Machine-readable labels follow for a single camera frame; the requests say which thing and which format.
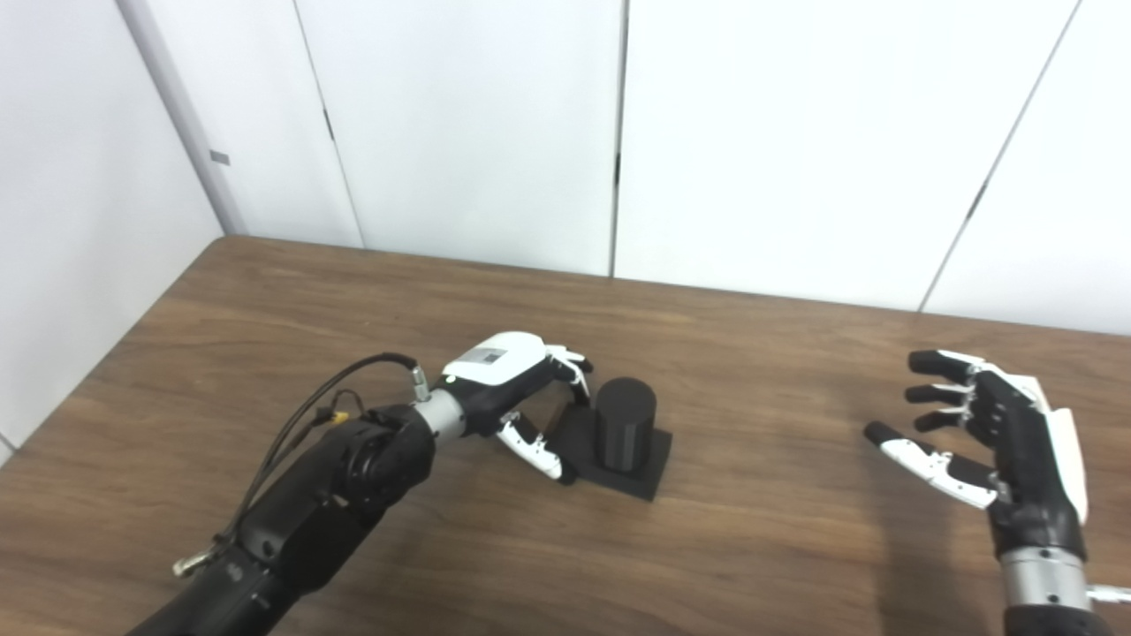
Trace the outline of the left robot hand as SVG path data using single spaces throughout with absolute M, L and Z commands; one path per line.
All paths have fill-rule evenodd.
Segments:
M 590 359 L 528 330 L 502 330 L 444 366 L 435 394 L 458 410 L 460 437 L 497 437 L 533 469 L 569 485 L 576 470 L 549 448 L 549 437 L 520 411 L 521 404 L 564 383 L 576 405 L 589 406 Z

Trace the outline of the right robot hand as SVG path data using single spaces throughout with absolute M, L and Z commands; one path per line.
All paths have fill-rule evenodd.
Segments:
M 1089 500 L 1070 410 L 1051 406 L 1035 377 L 978 356 L 922 350 L 909 353 L 907 364 L 936 379 L 905 393 L 912 404 L 936 404 L 915 419 L 915 429 L 964 430 L 992 452 L 992 463 L 939 450 L 881 421 L 864 427 L 869 442 L 942 495 L 986 512 L 995 556 L 1062 550 L 1086 560 Z

